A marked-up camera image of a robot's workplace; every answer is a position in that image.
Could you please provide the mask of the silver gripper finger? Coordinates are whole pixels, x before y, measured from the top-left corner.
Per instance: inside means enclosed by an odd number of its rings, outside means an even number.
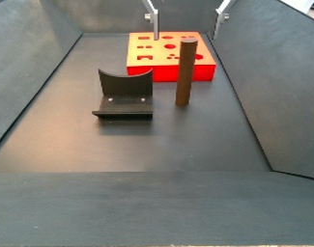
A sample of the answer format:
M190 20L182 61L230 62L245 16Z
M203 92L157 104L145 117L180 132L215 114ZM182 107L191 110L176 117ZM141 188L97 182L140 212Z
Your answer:
M153 24L155 40L157 41L159 40L159 11L153 5L152 0L143 0L143 3L148 11L144 17Z
M214 40L218 38L222 23L228 18L227 10L230 8L230 4L231 4L231 0L224 0L220 7L216 9L218 16L216 16L215 30L214 30L214 36L212 36Z

